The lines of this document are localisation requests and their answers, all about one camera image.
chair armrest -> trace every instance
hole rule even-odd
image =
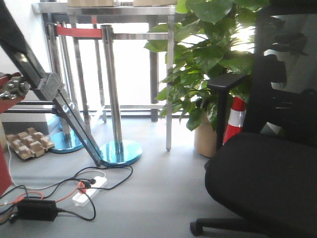
[[[239,85],[248,75],[227,73],[210,79],[207,87],[217,91],[217,150],[222,146],[225,129],[227,97],[230,89]]]
[[[229,91],[239,85],[248,75],[226,73],[212,78],[208,81],[207,87],[216,91]]]

white wall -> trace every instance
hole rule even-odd
[[[22,31],[24,38],[34,51],[44,70],[50,71],[49,57],[47,53],[46,38],[43,29],[42,16],[32,11],[32,4],[40,2],[39,0],[4,0],[15,22]],[[17,68],[11,62],[9,57],[0,47],[0,72],[14,73]],[[26,100],[36,100],[37,97],[30,91]],[[20,122],[20,121],[46,121],[50,114],[1,114],[2,122]]]

chair caster wheel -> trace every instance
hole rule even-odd
[[[203,233],[203,226],[198,225],[197,222],[191,222],[190,231],[196,237],[201,236]]]

gray floor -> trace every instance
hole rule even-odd
[[[189,223],[196,218],[235,217],[216,203],[204,187],[204,164],[208,160],[193,148],[193,133],[185,122],[173,122],[172,149],[165,150],[165,122],[149,119],[123,119],[123,137],[137,141],[143,155],[134,165],[132,177],[111,191],[101,191],[93,201],[97,217],[93,222],[59,214],[54,222],[17,220],[0,226],[3,238],[192,238]],[[112,140],[111,120],[100,123],[93,136],[101,146]],[[13,155],[12,176],[16,183],[28,186],[52,184],[72,176],[79,169],[93,166],[82,149],[70,154],[48,153],[43,157],[23,162]],[[107,171],[108,186],[127,175],[127,170]],[[97,172],[84,174],[87,178]],[[64,185],[52,199],[67,195],[75,183]],[[12,194],[14,198],[21,191]],[[71,199],[58,207],[92,216],[92,207],[75,207]],[[251,238],[265,237],[238,232],[209,230],[202,237]]]

red retractable belt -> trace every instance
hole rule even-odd
[[[85,38],[101,38],[101,29],[82,29],[82,28],[66,28],[57,26],[56,31],[58,35],[72,36],[72,37],[85,37]]]

